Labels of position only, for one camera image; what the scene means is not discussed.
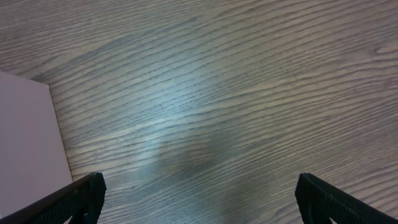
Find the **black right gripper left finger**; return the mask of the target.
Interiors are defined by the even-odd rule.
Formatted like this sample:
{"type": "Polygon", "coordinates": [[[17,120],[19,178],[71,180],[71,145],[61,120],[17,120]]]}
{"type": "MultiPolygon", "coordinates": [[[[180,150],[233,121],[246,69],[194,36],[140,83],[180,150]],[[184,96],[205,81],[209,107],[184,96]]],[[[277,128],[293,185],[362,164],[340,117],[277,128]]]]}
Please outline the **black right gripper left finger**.
{"type": "Polygon", "coordinates": [[[90,173],[39,201],[1,219],[1,224],[97,224],[106,184],[100,172],[90,173]]]}

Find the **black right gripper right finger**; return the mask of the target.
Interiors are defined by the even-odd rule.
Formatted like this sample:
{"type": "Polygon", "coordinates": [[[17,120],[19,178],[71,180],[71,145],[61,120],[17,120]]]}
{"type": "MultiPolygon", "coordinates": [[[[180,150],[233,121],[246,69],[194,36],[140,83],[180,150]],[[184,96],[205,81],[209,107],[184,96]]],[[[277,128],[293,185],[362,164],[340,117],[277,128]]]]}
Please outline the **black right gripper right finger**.
{"type": "Polygon", "coordinates": [[[311,173],[301,173],[295,198],[304,224],[397,224],[397,219],[311,173]]]}

